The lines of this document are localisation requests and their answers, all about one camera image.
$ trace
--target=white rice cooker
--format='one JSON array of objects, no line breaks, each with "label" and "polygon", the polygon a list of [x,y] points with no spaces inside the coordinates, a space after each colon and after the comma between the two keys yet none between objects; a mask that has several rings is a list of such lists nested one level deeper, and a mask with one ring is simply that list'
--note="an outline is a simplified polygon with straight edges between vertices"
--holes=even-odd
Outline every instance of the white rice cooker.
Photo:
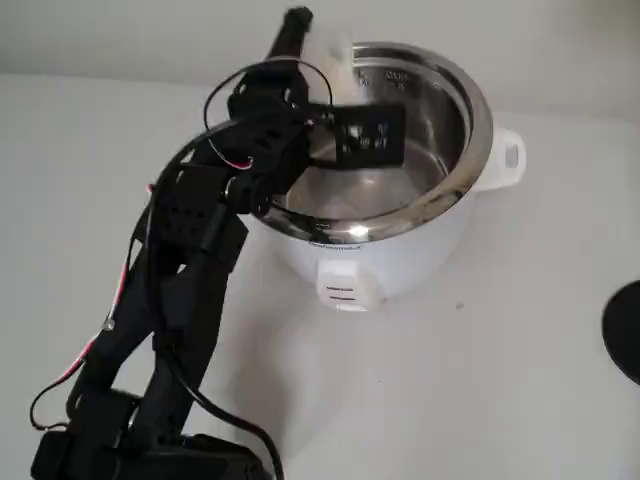
[{"label": "white rice cooker", "polygon": [[[407,109],[401,168],[309,168],[261,219],[320,300],[368,311],[416,286],[459,244],[477,192],[515,185],[526,169],[522,138],[494,128],[478,86],[458,66],[419,48],[354,45],[366,100]],[[313,151],[333,144],[318,139]]]}]

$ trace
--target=black object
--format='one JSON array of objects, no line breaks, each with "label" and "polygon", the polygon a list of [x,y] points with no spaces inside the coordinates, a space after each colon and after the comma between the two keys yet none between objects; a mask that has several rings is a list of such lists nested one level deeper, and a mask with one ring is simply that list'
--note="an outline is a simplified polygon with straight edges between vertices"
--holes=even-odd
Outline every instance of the black object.
[{"label": "black object", "polygon": [[640,385],[640,281],[623,287],[609,300],[602,336],[618,368]]},{"label": "black object", "polygon": [[[288,35],[282,34],[286,41],[281,43],[299,48],[299,32]],[[337,132],[337,138],[345,126],[358,127],[367,135],[391,132],[393,138],[385,145],[363,151],[362,145],[350,144],[336,152],[336,158],[346,160],[359,155],[361,165],[379,161],[383,150],[387,154],[393,150],[397,161],[404,142],[404,123],[398,118],[404,119],[402,107],[350,110],[311,105],[304,96],[306,82],[302,78],[303,83],[297,84],[301,76],[290,70],[292,65],[276,74],[252,72],[257,75],[237,98],[246,97],[234,111],[229,104],[231,120],[192,139],[161,173],[134,230],[132,241],[143,246],[127,272],[115,326],[100,332],[87,352],[67,400],[68,427],[42,437],[31,469],[34,479],[268,478],[247,448],[182,434],[194,401],[258,436],[272,456],[276,478],[284,478],[270,436],[217,407],[198,390],[217,343],[227,279],[247,235],[238,214],[264,215],[271,196],[291,188],[311,164],[309,134],[317,126]],[[287,82],[304,94],[300,105],[283,103]],[[392,125],[396,121],[399,128]],[[385,132],[372,127],[385,122],[389,126]],[[236,169],[219,152],[229,158],[251,158],[252,166]],[[121,365],[149,335],[153,335],[155,368],[144,395],[114,390]]]}]

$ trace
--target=black cable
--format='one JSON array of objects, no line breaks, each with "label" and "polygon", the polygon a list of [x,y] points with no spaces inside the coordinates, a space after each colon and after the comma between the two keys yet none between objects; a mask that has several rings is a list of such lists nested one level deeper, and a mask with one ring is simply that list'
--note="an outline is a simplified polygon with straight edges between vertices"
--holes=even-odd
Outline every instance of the black cable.
[{"label": "black cable", "polygon": [[82,367],[83,364],[84,364],[84,360],[78,362],[78,364],[75,365],[71,370],[69,370],[64,376],[60,377],[58,380],[53,382],[51,385],[45,387],[38,395],[36,395],[36,397],[31,402],[31,406],[29,407],[29,420],[31,421],[31,426],[33,428],[35,428],[39,432],[46,432],[46,431],[52,430],[54,428],[62,428],[62,427],[68,427],[69,426],[69,424],[67,422],[58,422],[58,423],[54,423],[54,424],[51,424],[51,425],[43,425],[43,424],[39,423],[36,420],[36,415],[35,415],[36,405],[40,401],[40,399],[42,397],[44,397],[47,393],[49,393],[54,388],[59,387],[60,385],[65,383],[67,380],[69,380],[71,377],[73,377],[73,375],[78,370],[80,370],[80,367]]},{"label": "black cable", "polygon": [[278,63],[288,63],[288,62],[294,62],[300,65],[304,65],[308,68],[310,68],[311,70],[313,70],[314,72],[316,72],[324,81],[325,85],[327,86],[327,92],[329,95],[329,105],[333,105],[333,90],[331,89],[331,83],[329,82],[329,79],[327,78],[327,76],[322,73],[322,70],[320,70],[318,67],[316,67],[315,65],[309,63],[309,62],[305,62],[304,60],[299,59],[298,57],[289,57],[289,56],[278,56],[278,57],[271,57],[268,58],[266,60],[263,60],[261,62],[256,62],[256,63],[252,63],[250,65],[246,65],[244,67],[242,67],[241,69],[235,71],[234,73],[232,73],[231,75],[229,75],[227,78],[225,78],[224,80],[222,80],[212,91],[211,93],[207,96],[207,100],[204,102],[204,107],[202,109],[202,116],[204,119],[204,127],[205,129],[209,130],[209,120],[208,120],[208,113],[209,113],[209,107],[211,106],[211,101],[213,100],[213,98],[220,92],[220,90],[222,90],[224,87],[226,87],[227,85],[229,85],[229,83],[231,83],[233,80],[235,80],[236,78],[238,78],[240,75],[245,74],[245,73],[250,73],[254,70],[258,70],[266,65],[273,65],[273,64],[278,64]]}]

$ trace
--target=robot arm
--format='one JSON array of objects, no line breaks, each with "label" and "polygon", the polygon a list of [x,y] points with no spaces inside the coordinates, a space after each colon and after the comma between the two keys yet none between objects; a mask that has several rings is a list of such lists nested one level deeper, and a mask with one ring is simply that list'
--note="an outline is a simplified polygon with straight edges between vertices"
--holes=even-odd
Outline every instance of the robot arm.
[{"label": "robot arm", "polygon": [[[299,54],[311,20],[307,12],[287,14],[272,53]],[[227,279],[247,236],[238,214],[266,214],[272,195],[286,193],[319,163],[309,153],[310,134],[319,126],[336,138],[333,168],[380,166],[381,159],[402,163],[404,110],[310,104],[304,77],[291,60],[245,70],[228,102],[231,120],[191,140],[160,175],[132,236],[142,249],[127,272],[113,322],[86,353],[67,401],[68,427],[43,435],[34,479],[268,478],[246,447],[182,435],[194,401],[258,435],[274,459],[276,477],[283,478],[268,434],[198,391],[216,346]],[[389,141],[360,148],[348,138],[353,126],[384,131]],[[250,168],[228,158],[248,159]],[[120,366],[150,334],[155,368],[144,395],[114,390]]]}]

